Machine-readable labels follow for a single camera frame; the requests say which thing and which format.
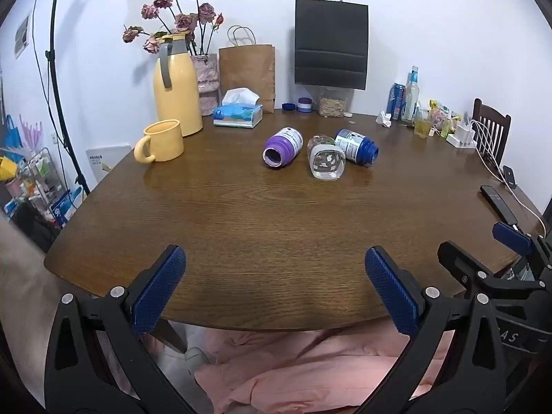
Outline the purple supplement bottle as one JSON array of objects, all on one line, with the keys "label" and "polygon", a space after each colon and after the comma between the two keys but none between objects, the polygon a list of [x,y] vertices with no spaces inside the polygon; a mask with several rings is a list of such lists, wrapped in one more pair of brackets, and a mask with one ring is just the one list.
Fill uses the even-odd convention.
[{"label": "purple supplement bottle", "polygon": [[301,133],[292,127],[284,127],[271,136],[262,151],[263,162],[270,168],[286,167],[294,161],[303,147]]}]

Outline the small black adapter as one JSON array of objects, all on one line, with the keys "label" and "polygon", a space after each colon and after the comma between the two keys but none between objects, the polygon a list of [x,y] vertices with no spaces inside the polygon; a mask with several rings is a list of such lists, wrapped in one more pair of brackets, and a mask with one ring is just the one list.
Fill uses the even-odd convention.
[{"label": "small black adapter", "polygon": [[518,186],[515,181],[515,174],[513,169],[511,169],[510,166],[503,166],[502,167],[502,175],[504,177],[504,180],[507,184],[507,186],[511,190],[515,190],[515,188]]}]

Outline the green slipper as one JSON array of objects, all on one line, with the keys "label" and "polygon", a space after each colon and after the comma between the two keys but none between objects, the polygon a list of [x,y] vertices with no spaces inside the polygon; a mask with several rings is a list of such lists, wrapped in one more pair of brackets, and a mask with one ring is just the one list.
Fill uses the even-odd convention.
[{"label": "green slipper", "polygon": [[215,364],[215,360],[201,348],[188,348],[184,353],[184,366],[192,377],[200,368],[208,364]]}]

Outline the white charger hub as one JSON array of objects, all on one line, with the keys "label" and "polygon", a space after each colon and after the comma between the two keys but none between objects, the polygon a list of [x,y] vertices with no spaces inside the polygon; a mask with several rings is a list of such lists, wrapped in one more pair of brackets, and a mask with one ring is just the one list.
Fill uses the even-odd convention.
[{"label": "white charger hub", "polygon": [[474,150],[477,147],[475,131],[469,124],[458,124],[455,132],[447,136],[446,142],[456,149]]}]

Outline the dark wooden chair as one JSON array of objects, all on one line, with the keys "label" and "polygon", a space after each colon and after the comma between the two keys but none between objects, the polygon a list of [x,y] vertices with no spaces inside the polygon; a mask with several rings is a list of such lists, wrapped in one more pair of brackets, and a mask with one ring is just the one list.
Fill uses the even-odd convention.
[{"label": "dark wooden chair", "polygon": [[502,115],[495,108],[485,105],[480,98],[473,101],[473,130],[477,150],[487,163],[500,165],[510,132],[512,117]]}]

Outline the pink quilted jacket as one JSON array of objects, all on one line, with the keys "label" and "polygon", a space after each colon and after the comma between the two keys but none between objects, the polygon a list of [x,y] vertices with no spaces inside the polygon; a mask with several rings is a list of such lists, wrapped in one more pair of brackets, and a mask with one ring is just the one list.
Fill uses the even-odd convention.
[{"label": "pink quilted jacket", "polygon": [[195,379],[215,412],[316,413],[360,406],[408,344],[391,319],[338,330],[209,330]]}]

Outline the glass of yellow liquid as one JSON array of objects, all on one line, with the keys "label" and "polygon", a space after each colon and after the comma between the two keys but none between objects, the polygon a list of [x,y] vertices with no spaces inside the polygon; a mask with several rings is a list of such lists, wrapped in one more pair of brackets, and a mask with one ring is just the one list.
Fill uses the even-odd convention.
[{"label": "glass of yellow liquid", "polygon": [[414,133],[421,138],[430,136],[430,131],[433,126],[433,121],[426,109],[418,108],[414,116]]}]

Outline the blue supplement bottle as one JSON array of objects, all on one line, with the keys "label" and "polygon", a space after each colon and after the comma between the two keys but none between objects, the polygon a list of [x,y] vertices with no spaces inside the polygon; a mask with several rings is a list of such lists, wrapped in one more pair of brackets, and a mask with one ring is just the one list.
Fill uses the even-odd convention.
[{"label": "blue supplement bottle", "polygon": [[359,166],[372,166],[379,155],[379,148],[371,139],[349,129],[339,129],[334,140],[346,159]]}]

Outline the yellow ceramic mug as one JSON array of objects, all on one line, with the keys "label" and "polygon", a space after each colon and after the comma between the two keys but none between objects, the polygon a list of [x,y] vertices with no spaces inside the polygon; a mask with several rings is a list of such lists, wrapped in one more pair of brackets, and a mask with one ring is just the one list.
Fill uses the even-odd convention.
[{"label": "yellow ceramic mug", "polygon": [[134,148],[134,158],[142,164],[168,162],[184,154],[184,140],[178,120],[158,121],[143,130]]}]

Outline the small purple white jar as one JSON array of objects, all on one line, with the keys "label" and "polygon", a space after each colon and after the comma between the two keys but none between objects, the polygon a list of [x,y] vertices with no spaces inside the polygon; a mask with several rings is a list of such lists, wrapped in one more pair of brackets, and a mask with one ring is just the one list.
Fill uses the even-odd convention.
[{"label": "small purple white jar", "polygon": [[297,111],[310,113],[313,111],[313,101],[309,97],[301,97],[297,100]]}]

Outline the black paper bag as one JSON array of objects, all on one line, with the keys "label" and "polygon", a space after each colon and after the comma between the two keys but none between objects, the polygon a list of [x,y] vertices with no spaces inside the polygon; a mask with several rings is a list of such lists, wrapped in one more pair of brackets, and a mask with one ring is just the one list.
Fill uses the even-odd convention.
[{"label": "black paper bag", "polygon": [[367,5],[343,0],[296,0],[295,83],[365,90],[368,22]]}]

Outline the yellow thermos jug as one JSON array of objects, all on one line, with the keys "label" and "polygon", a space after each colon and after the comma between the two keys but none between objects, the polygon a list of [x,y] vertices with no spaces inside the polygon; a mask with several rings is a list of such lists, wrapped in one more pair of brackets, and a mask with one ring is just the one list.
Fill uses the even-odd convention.
[{"label": "yellow thermos jug", "polygon": [[197,72],[184,34],[161,42],[152,83],[159,121],[179,121],[182,137],[193,136],[203,128]]}]

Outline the brown paper bag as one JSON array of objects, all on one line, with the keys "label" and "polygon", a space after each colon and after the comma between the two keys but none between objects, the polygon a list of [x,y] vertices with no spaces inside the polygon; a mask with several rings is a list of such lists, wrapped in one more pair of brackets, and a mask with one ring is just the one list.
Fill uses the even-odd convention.
[{"label": "brown paper bag", "polygon": [[264,111],[275,109],[275,47],[256,41],[247,26],[234,24],[226,31],[229,46],[219,50],[219,71],[222,92],[248,88],[259,96]]}]

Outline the pink vase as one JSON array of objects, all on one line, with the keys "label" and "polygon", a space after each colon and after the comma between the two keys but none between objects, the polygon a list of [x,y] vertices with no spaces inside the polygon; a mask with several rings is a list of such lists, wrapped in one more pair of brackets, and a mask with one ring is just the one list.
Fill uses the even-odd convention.
[{"label": "pink vase", "polygon": [[197,73],[197,88],[203,116],[210,116],[219,106],[220,78],[216,54],[191,57]]}]

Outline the dried pink roses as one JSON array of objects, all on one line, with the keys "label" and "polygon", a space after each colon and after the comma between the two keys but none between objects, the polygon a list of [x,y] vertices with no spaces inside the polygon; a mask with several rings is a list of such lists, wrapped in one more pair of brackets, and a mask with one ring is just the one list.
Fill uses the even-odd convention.
[{"label": "dried pink roses", "polygon": [[207,56],[213,43],[213,35],[225,21],[222,12],[217,12],[213,5],[203,0],[191,0],[195,4],[194,12],[185,13],[180,0],[152,0],[140,9],[143,21],[157,21],[157,31],[147,31],[140,25],[125,26],[122,42],[132,43],[145,38],[142,46],[149,54],[158,54],[161,43],[184,38],[185,50],[194,56]]}]

